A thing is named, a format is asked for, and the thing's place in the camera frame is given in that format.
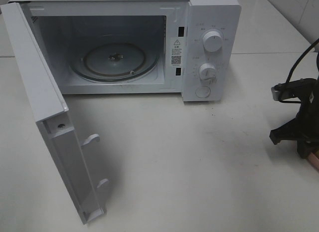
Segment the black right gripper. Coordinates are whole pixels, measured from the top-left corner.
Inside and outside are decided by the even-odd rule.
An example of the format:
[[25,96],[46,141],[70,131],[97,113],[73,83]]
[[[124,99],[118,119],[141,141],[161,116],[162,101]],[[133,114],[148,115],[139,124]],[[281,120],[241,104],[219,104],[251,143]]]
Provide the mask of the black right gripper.
[[302,83],[296,96],[301,106],[296,118],[271,130],[274,145],[281,141],[298,141],[298,155],[306,159],[319,149],[319,79]]

